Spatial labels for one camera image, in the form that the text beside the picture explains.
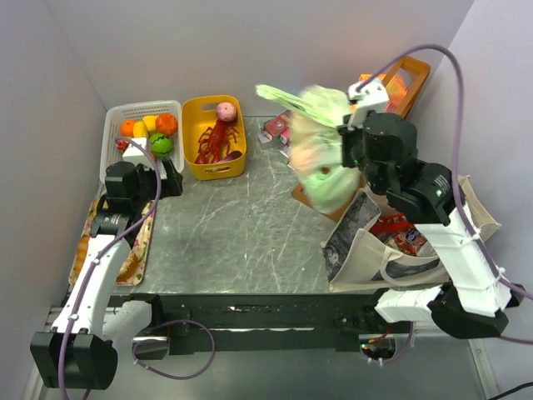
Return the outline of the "light green plastic bag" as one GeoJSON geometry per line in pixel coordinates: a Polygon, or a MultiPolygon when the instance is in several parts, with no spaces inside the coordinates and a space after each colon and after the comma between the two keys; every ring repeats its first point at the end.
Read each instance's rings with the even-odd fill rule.
{"type": "Polygon", "coordinates": [[[351,113],[346,94],[312,85],[295,96],[266,84],[257,84],[256,94],[291,111],[289,163],[312,207],[335,212],[349,201],[361,179],[358,168],[342,165],[337,127],[351,113]]]}

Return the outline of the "wooden snack tray box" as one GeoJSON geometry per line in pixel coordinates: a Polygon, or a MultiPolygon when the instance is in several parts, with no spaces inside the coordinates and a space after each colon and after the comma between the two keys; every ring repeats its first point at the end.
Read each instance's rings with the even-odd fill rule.
{"type": "MultiPolygon", "coordinates": [[[[428,63],[405,56],[395,62],[387,72],[380,74],[379,78],[385,86],[389,97],[386,112],[398,114],[406,119],[429,77],[430,71],[431,66],[428,63]]],[[[291,195],[298,202],[313,208],[302,184],[298,183],[292,190],[291,195]]],[[[322,215],[334,222],[338,222],[354,196],[355,192],[337,210],[330,213],[322,212],[322,215]]]]}

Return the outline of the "large red snack bag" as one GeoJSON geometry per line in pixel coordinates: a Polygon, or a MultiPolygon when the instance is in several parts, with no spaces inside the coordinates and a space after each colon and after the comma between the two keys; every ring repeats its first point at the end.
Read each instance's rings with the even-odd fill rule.
{"type": "Polygon", "coordinates": [[[426,238],[402,213],[381,215],[369,232],[388,247],[414,257],[426,245],[426,238]]]}

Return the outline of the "beige canvas tote bag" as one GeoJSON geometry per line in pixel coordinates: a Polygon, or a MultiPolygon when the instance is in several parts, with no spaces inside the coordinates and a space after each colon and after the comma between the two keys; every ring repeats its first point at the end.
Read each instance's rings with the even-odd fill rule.
{"type": "Polygon", "coordinates": [[[360,188],[321,244],[332,293],[446,282],[426,238],[370,188],[360,188]]]}

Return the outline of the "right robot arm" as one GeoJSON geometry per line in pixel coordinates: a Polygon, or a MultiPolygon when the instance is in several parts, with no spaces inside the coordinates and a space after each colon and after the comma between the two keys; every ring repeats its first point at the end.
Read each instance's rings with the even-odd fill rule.
{"type": "Polygon", "coordinates": [[[416,127],[395,113],[366,113],[358,122],[343,117],[342,164],[358,168],[371,191],[426,238],[450,277],[422,290],[385,290],[374,310],[388,323],[433,322],[459,339],[498,338],[509,322],[508,307],[519,305],[522,287],[505,281],[481,250],[481,234],[451,170],[418,159],[416,127]]]}

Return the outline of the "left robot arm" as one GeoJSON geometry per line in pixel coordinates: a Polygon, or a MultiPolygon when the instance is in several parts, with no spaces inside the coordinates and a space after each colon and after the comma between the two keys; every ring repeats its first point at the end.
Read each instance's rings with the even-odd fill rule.
{"type": "Polygon", "coordinates": [[[142,330],[162,323],[158,295],[133,295],[104,320],[122,265],[157,201],[182,194],[182,175],[165,158],[162,169],[116,162],[106,169],[105,192],[89,229],[87,255],[70,297],[47,332],[35,332],[30,351],[43,384],[105,390],[118,354],[142,330]]]}

